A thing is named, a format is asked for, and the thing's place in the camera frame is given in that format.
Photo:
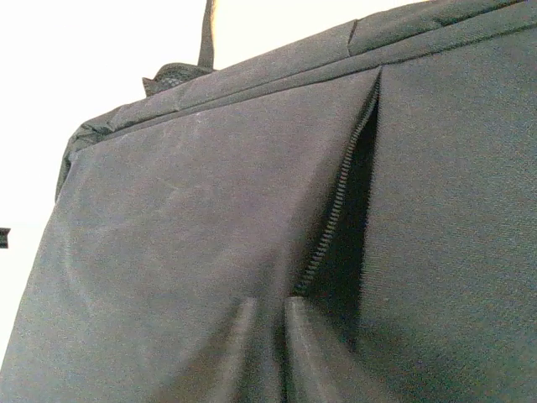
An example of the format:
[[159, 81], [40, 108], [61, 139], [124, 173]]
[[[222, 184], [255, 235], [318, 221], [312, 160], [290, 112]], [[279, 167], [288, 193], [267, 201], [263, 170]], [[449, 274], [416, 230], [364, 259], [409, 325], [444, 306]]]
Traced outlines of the black student backpack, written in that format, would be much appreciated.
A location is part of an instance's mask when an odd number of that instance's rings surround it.
[[63, 155], [4, 402], [160, 402], [244, 299], [240, 396], [291, 402], [306, 299], [376, 402], [536, 399], [536, 4], [427, 1], [165, 65]]

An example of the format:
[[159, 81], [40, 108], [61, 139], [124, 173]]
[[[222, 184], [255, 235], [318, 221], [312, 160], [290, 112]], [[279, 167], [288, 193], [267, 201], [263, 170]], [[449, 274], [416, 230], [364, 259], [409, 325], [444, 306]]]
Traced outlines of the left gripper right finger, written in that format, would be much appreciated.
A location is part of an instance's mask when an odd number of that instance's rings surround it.
[[376, 402], [378, 389], [302, 297], [285, 302], [291, 402]]

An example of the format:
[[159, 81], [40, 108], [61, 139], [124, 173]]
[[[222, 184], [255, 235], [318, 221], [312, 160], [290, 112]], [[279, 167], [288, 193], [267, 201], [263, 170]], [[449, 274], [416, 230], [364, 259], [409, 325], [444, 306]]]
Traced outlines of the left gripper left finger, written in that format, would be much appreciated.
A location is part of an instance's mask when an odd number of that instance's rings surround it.
[[242, 300], [200, 352], [159, 392], [160, 402], [234, 402], [240, 396], [256, 321], [256, 300]]

